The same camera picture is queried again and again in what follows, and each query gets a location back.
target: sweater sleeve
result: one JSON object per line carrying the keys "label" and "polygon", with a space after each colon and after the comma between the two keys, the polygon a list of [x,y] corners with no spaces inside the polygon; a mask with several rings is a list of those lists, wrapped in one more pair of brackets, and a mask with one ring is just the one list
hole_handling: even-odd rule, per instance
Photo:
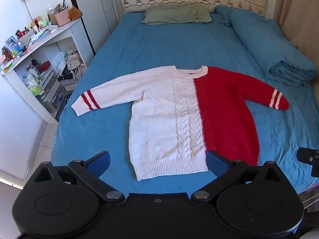
{"label": "sweater sleeve", "polygon": [[154,69],[120,76],[87,90],[71,107],[81,116],[92,110],[138,100],[156,78],[158,70],[152,71]]}
{"label": "sweater sleeve", "polygon": [[246,100],[277,110],[289,109],[289,102],[283,94],[270,85],[242,73],[234,73],[233,80],[242,89]]}

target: red stripe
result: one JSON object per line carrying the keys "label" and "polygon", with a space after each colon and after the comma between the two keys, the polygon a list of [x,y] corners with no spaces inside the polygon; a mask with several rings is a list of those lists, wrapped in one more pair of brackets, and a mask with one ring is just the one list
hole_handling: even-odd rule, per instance
{"label": "red stripe", "polygon": [[87,100],[86,96],[84,95],[84,93],[81,94],[82,99],[84,100],[84,102],[87,104],[87,106],[89,107],[90,111],[93,110],[91,104],[89,103],[89,101]]}
{"label": "red stripe", "polygon": [[280,93],[280,91],[277,91],[276,96],[275,96],[275,100],[274,100],[274,105],[272,106],[273,108],[276,107],[276,103],[277,103],[277,100],[278,100],[279,93]]}
{"label": "red stripe", "polygon": [[92,102],[94,103],[95,107],[100,109],[101,107],[98,105],[98,103],[96,102],[96,100],[93,97],[93,94],[91,93],[91,90],[87,90],[87,94],[89,95],[90,99],[92,100]]}

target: folded blue blanket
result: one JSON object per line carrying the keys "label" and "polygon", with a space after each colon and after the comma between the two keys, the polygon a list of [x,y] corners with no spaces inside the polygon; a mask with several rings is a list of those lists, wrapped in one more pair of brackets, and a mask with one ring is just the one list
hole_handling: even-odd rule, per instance
{"label": "folded blue blanket", "polygon": [[316,77],[316,66],[283,36],[274,20],[244,9],[233,9],[229,19],[267,78],[297,87]]}

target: curtain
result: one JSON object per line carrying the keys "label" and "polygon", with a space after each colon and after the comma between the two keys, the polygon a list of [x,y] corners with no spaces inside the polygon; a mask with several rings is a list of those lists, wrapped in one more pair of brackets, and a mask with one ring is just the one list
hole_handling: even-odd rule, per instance
{"label": "curtain", "polygon": [[277,0],[274,20],[319,69],[319,0]]}

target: tile floor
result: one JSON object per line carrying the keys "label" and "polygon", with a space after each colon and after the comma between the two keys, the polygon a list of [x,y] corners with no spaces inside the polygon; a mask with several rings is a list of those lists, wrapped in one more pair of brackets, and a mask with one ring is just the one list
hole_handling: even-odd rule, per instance
{"label": "tile floor", "polygon": [[42,162],[50,161],[57,128],[58,124],[47,124],[38,148],[37,155],[35,157],[32,171],[34,171]]}

